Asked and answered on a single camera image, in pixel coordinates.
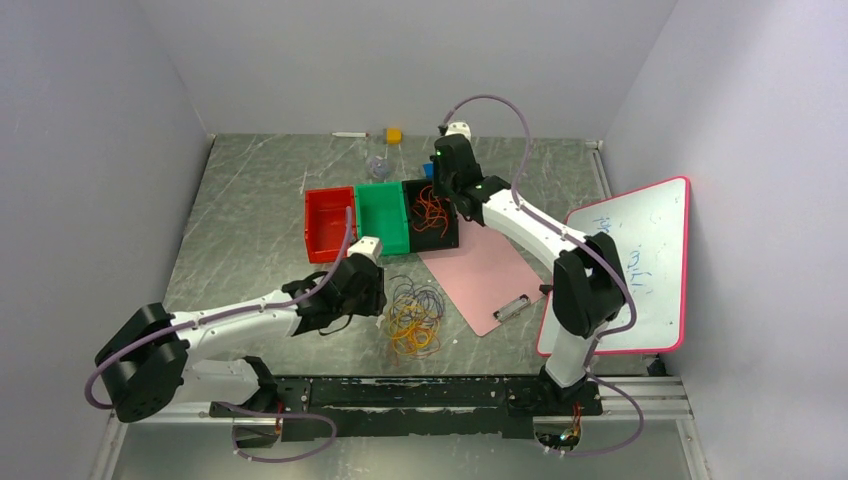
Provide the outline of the black plastic bin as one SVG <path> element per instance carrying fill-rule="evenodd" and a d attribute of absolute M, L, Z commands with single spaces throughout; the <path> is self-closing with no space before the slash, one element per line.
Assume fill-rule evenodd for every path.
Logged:
<path fill-rule="evenodd" d="M 402 182 L 410 251 L 447 250 L 459 246 L 459 226 L 453 205 L 437 197 L 429 179 Z"/>

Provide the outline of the green plastic bin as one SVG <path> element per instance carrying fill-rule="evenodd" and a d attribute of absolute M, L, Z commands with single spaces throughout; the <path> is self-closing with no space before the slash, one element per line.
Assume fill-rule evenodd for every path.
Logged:
<path fill-rule="evenodd" d="M 378 238 L 384 256 L 411 252 L 405 195 L 400 182 L 356 185 L 354 198 L 359 237 Z"/>

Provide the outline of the red plastic bin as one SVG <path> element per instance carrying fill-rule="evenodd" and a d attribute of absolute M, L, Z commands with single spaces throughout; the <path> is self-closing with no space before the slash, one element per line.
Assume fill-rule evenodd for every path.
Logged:
<path fill-rule="evenodd" d="M 356 235 L 353 186 L 311 189 L 304 193 L 304 242 L 310 263 L 332 263 L 346 231 L 346 209 L 353 215 Z"/>

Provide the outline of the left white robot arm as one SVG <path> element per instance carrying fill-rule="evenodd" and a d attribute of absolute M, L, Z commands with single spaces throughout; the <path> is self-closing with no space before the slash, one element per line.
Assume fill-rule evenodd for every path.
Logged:
<path fill-rule="evenodd" d="M 217 355 L 264 337 L 293 337 L 386 305 L 376 253 L 349 250 L 333 272 L 315 272 L 260 298 L 217 309 L 169 313 L 154 303 L 137 310 L 95 357 L 106 409 L 137 422 L 171 404 L 210 402 L 261 416 L 280 402 L 277 382 L 256 356 Z"/>

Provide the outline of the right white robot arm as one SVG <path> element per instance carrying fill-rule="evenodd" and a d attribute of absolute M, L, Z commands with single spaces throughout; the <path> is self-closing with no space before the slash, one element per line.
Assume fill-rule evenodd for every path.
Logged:
<path fill-rule="evenodd" d="M 635 302 L 624 279 L 614 239 L 584 235 L 524 200 L 514 185 L 483 174 L 470 141 L 462 134 L 438 138 L 430 157 L 433 187 L 466 220 L 519 244 L 552 275 L 546 316 L 559 327 L 540 375 L 542 406 L 562 414 L 578 399 L 600 340 L 614 334 L 609 324 Z"/>

